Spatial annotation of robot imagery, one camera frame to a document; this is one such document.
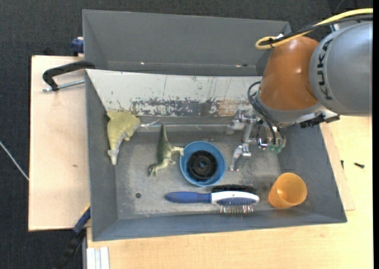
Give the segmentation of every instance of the yellow cable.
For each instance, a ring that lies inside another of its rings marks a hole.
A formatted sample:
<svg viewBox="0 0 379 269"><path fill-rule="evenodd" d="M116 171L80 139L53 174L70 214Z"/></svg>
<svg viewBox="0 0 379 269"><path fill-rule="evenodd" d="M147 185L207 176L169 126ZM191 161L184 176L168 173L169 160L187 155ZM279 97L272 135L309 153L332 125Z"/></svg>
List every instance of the yellow cable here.
<svg viewBox="0 0 379 269"><path fill-rule="evenodd" d="M337 20L340 20L340 19L343 19L345 17L350 17L350 16L353 16L353 15L358 15L358 14L373 14L374 13L374 9L373 8L364 8L364 9L356 9L356 10L352 10L352 11L347 11L347 12L344 12L344 13L341 13L341 14L338 14L338 15L335 15L335 16L332 16L332 17L329 17L319 23L317 23L315 26L317 25L322 25L322 24L325 24L325 23L330 23L332 21L337 21ZM275 36L268 36L268 37L264 37L260 40L258 40L256 43L255 43L255 47L258 49L258 50L267 50L267 49L270 49L270 48L273 48L273 47L277 47L277 46L280 46L281 44L284 44L290 40L293 40L293 39L296 39L297 37L300 37L300 36L303 36L303 35L306 35L308 34L309 32L313 31L314 29L312 30L309 30L309 31L306 31L306 32L302 32L302 33L299 33L299 34L296 34L294 36L291 36L287 39L284 39L284 40L281 40L281 41L278 41L276 43L270 43L270 44L266 44L264 46L261 46L260 44L263 42L263 41L270 41L270 39L272 39L273 41L275 41L275 39L277 37Z"/></svg>

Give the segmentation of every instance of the faucet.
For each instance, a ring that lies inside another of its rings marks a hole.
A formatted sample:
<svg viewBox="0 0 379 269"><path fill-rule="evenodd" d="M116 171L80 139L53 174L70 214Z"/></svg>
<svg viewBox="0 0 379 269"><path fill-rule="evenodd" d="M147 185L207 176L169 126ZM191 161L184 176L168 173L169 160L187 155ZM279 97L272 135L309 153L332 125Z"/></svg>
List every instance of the faucet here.
<svg viewBox="0 0 379 269"><path fill-rule="evenodd" d="M242 144L239 145L233 152L232 162L230 163L229 170L238 171L236 168L236 162L242 157L251 157L250 152L250 143L252 142L251 131L255 124L256 120L253 119L251 113L247 113L246 110L238 109L237 113L232 119L232 124L228 127L228 132L234 131L237 129L243 129L246 125L245 133L243 134Z"/></svg>

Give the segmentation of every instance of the blue bowl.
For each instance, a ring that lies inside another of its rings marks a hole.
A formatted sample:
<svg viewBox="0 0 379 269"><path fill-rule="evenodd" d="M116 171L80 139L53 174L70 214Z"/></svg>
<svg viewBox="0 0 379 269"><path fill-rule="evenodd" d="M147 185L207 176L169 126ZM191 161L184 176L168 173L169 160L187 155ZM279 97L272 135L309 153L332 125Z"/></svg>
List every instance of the blue bowl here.
<svg viewBox="0 0 379 269"><path fill-rule="evenodd" d="M215 173L206 180L196 179L193 174L190 172L190 168L188 166L188 161L191 155L198 151L206 151L214 156L217 162L217 170ZM198 187L208 187L214 184L217 184L224 176L226 163L223 154L216 146L212 145L208 142L192 142L186 145L184 148L184 155L180 156L180 170L184 176L184 178L190 182L192 185L196 185Z"/></svg>

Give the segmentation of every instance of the gray carpet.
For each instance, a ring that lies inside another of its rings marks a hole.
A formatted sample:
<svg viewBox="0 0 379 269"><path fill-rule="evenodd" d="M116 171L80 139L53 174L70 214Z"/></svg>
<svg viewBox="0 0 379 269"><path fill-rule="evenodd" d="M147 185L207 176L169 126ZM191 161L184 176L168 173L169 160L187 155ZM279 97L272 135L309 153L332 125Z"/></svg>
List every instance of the gray carpet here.
<svg viewBox="0 0 379 269"><path fill-rule="evenodd" d="M29 72L32 54L72 55L82 9L209 15L288 21L292 29L373 0L0 0L0 140L28 171ZM327 30L312 37L320 40ZM52 268L70 232L28 232L28 182L0 149L1 268ZM76 254L67 268L80 268Z"/></svg>

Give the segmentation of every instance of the plastic cup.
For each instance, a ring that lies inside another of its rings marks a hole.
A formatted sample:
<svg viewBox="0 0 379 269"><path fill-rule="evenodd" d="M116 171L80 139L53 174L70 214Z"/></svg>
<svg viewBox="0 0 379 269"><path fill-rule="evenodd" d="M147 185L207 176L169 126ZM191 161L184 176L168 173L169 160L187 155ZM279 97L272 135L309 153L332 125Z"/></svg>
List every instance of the plastic cup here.
<svg viewBox="0 0 379 269"><path fill-rule="evenodd" d="M294 173L283 173L272 185L268 200L272 207L283 209L301 204L307 197L305 182Z"/></svg>

